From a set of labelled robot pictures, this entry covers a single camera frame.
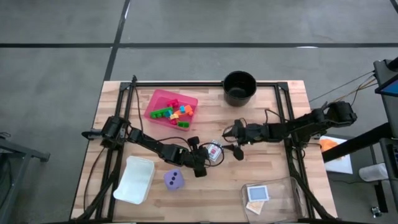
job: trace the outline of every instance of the orange toy block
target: orange toy block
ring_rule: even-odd
[[[181,111],[178,110],[178,111],[174,112],[174,114],[177,114],[179,116],[184,116],[184,115],[192,116],[193,115],[193,110],[192,110],[191,105],[187,105],[187,106],[185,106],[185,113],[181,113]]]

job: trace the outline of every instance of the wooden table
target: wooden table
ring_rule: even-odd
[[[287,82],[294,107],[294,115],[299,117],[310,112],[304,82]],[[101,129],[107,117],[114,114],[119,84],[120,82],[104,82],[94,128]],[[144,114],[155,89],[153,87],[137,88],[141,114]],[[223,90],[220,87],[166,87],[162,89],[198,98],[199,102],[191,130],[188,132],[166,128],[142,118],[144,132],[155,139],[170,136],[180,136],[186,139],[199,136],[201,142],[210,142],[212,139],[221,141],[222,130],[233,124],[234,119],[245,117],[248,123],[263,123],[265,121],[265,108],[278,111],[275,92],[269,87],[258,87],[250,102],[240,108],[230,107],[223,101]],[[136,100],[134,94],[130,121],[134,127],[139,128]],[[286,107],[284,111],[285,117],[288,118]],[[279,118],[269,114],[269,122],[278,123]],[[166,142],[185,145],[180,140]],[[91,166],[101,150],[100,140],[89,143],[71,218],[83,213],[84,188]],[[181,167],[185,186],[178,191],[169,192],[164,184],[163,175],[168,170],[174,169],[175,166],[166,164],[155,153],[141,146],[127,143],[124,148],[121,174],[126,166],[128,156],[139,156],[154,161],[156,172],[147,200],[144,203],[134,205],[116,201],[114,222],[246,222],[241,200],[241,187],[244,184],[288,177],[289,171],[282,142],[278,144],[264,142],[253,146],[244,146],[243,151],[243,161],[237,161],[232,152],[226,151],[224,163],[218,167],[209,168],[206,177],[195,178],[192,169]],[[321,151],[318,146],[311,144],[305,149],[305,152],[304,161],[310,189],[326,210],[336,216],[335,204]],[[91,177],[86,198],[87,205],[99,191],[105,155],[106,153],[103,153],[101,156]],[[107,210],[107,205],[105,205],[104,214]]]

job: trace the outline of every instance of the concrete floor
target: concrete floor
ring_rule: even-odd
[[[0,43],[113,43],[124,0],[0,0]],[[388,0],[133,0],[121,42],[397,42],[398,13]],[[13,223],[68,219],[111,49],[0,48],[0,131],[12,141],[51,152],[32,161]],[[312,99],[398,56],[397,48],[119,49],[111,80],[220,80],[244,70],[258,80],[304,80]],[[311,102],[313,108],[346,94],[356,83]],[[361,134],[386,122],[372,88],[358,94],[357,122],[330,133]],[[354,169],[369,152],[352,156]],[[357,180],[358,176],[331,179]],[[331,182],[339,217],[373,219],[376,198],[367,184]]]

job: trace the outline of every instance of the red toy block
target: red toy block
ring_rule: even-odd
[[[171,106],[171,107],[178,107],[178,99],[174,99],[174,100],[170,100],[167,102],[167,106]]]

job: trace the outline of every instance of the green toy block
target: green toy block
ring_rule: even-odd
[[[177,125],[181,128],[189,128],[189,122],[187,121],[179,121]]]
[[[152,112],[150,112],[150,117],[152,119],[164,117],[164,116],[166,116],[166,111],[169,111],[169,110],[172,111],[173,108],[172,107],[168,107],[168,108],[163,108],[163,109],[160,109],[160,110],[152,111]]]

